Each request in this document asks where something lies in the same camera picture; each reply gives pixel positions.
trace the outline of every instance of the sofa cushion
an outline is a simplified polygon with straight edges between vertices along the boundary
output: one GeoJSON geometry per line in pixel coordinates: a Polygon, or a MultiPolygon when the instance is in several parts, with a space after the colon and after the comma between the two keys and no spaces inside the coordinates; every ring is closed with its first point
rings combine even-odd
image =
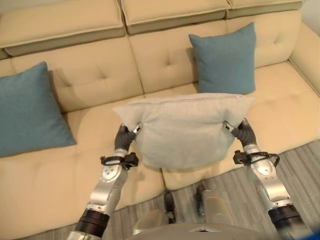
{"type": "Polygon", "coordinates": [[[121,0],[128,32],[223,19],[230,8],[226,0],[121,0]]]}
{"type": "Polygon", "coordinates": [[[46,61],[62,112],[143,94],[128,38],[114,38],[0,61],[0,76],[46,61]]]}
{"type": "MultiPolygon", "coordinates": [[[[127,102],[66,114],[77,145],[0,159],[1,239],[22,238],[79,220],[99,181],[103,168],[100,157],[114,151],[121,121],[112,108],[127,102]]],[[[165,190],[160,169],[145,166],[134,143],[130,151],[137,153],[140,163],[128,172],[117,209],[165,190]]]]}
{"type": "Polygon", "coordinates": [[[285,11],[244,16],[226,21],[227,32],[232,33],[254,22],[256,68],[288,60],[298,39],[301,13],[285,11]]]}
{"type": "MultiPolygon", "coordinates": [[[[255,97],[246,118],[262,151],[282,153],[320,138],[320,99],[288,61],[257,68],[255,97]]],[[[197,92],[196,84],[146,94],[147,98],[197,92]]],[[[166,187],[174,190],[238,168],[234,151],[242,150],[235,140],[223,161],[188,170],[163,168],[166,187]]]]}
{"type": "Polygon", "coordinates": [[[0,77],[0,158],[76,144],[64,121],[45,62],[0,77]]]}
{"type": "Polygon", "coordinates": [[[0,48],[11,56],[125,35],[116,0],[71,0],[5,13],[0,48]]]}
{"type": "Polygon", "coordinates": [[[302,0],[227,0],[231,6],[226,17],[228,19],[243,16],[298,10],[302,0]]]}
{"type": "Polygon", "coordinates": [[[255,25],[199,37],[189,34],[201,93],[248,94],[255,90],[255,25]]]}

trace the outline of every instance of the cable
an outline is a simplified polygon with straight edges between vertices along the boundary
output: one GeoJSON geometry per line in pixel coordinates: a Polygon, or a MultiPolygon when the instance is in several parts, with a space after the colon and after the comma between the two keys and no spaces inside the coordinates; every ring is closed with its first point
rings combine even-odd
{"type": "Polygon", "coordinates": [[[250,166],[251,164],[255,164],[255,163],[257,163],[257,162],[260,162],[260,161],[263,161],[263,160],[266,160],[266,159],[270,159],[270,158],[272,158],[272,157],[276,157],[275,162],[272,163],[273,166],[276,168],[276,167],[278,166],[279,162],[280,162],[280,157],[279,157],[278,154],[275,154],[275,153],[270,153],[270,154],[268,154],[268,156],[262,157],[262,158],[260,158],[260,159],[258,159],[258,160],[256,160],[256,161],[254,161],[254,162],[249,162],[249,164],[244,164],[244,163],[243,163],[242,161],[240,161],[240,160],[238,160],[238,162],[241,163],[241,164],[243,164],[243,165],[245,165],[245,166],[250,166]]]}

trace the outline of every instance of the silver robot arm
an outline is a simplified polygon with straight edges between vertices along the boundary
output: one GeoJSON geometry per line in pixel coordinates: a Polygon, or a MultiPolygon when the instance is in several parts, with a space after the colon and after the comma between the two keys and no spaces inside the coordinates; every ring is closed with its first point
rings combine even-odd
{"type": "Polygon", "coordinates": [[[82,217],[67,240],[101,240],[108,221],[120,200],[121,190],[128,178],[128,170],[138,165],[134,153],[128,154],[129,146],[142,129],[138,125],[133,131],[121,125],[115,137],[113,156],[102,156],[104,168],[100,180],[92,191],[82,217]]]}
{"type": "Polygon", "coordinates": [[[276,166],[280,157],[259,149],[247,119],[238,128],[227,121],[223,126],[241,141],[244,152],[235,151],[233,160],[235,164],[247,167],[249,179],[279,235],[284,239],[300,239],[310,235],[311,230],[304,224],[286,187],[277,176],[276,166]]]}

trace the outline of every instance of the sofa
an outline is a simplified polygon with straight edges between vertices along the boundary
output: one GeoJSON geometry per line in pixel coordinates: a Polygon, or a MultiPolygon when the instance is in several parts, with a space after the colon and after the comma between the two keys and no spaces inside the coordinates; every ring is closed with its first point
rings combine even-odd
{"type": "MultiPolygon", "coordinates": [[[[260,148],[282,153],[319,139],[320,38],[301,21],[300,0],[67,0],[0,19],[0,77],[45,61],[76,145],[0,158],[0,239],[78,221],[111,156],[116,106],[198,92],[188,35],[232,33],[254,22],[255,97],[246,118],[260,148]]],[[[225,159],[169,169],[130,169],[117,209],[238,168],[225,159]]]]}

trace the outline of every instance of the floor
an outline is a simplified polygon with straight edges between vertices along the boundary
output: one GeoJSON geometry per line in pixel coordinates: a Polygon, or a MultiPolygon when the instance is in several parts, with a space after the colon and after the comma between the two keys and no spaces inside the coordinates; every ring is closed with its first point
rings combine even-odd
{"type": "MultiPolygon", "coordinates": [[[[277,175],[306,224],[320,228],[320,140],[280,155],[277,175]]],[[[225,200],[236,226],[262,233],[275,229],[264,211],[245,169],[239,168],[201,181],[207,189],[218,191],[225,200]]],[[[178,222],[203,222],[195,208],[194,194],[199,183],[173,191],[178,222]]],[[[131,236],[137,220],[147,211],[164,209],[163,196],[116,211],[103,240],[124,240],[131,236]]],[[[74,225],[43,232],[20,240],[64,240],[74,225]]]]}

